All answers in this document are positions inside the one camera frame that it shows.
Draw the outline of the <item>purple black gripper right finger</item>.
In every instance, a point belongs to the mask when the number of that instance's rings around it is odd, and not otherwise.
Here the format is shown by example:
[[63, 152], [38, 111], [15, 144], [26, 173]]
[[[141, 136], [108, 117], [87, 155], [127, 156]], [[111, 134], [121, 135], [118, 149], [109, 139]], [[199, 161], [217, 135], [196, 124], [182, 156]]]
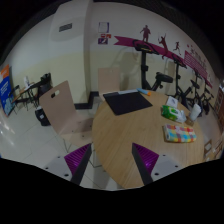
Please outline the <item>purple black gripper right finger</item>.
[[132, 144], [132, 155], [139, 170], [144, 185], [153, 182], [151, 173], [159, 158], [159, 155], [150, 149], [137, 143]]

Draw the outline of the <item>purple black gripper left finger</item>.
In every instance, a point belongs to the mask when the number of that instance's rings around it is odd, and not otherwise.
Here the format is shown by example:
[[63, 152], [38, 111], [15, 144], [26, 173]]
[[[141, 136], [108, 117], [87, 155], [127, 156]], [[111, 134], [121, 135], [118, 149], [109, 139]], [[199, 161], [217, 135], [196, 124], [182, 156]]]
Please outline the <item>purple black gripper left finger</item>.
[[81, 183], [91, 153], [91, 144], [87, 144], [64, 157], [65, 162], [72, 174], [72, 183], [76, 185], [79, 185]]

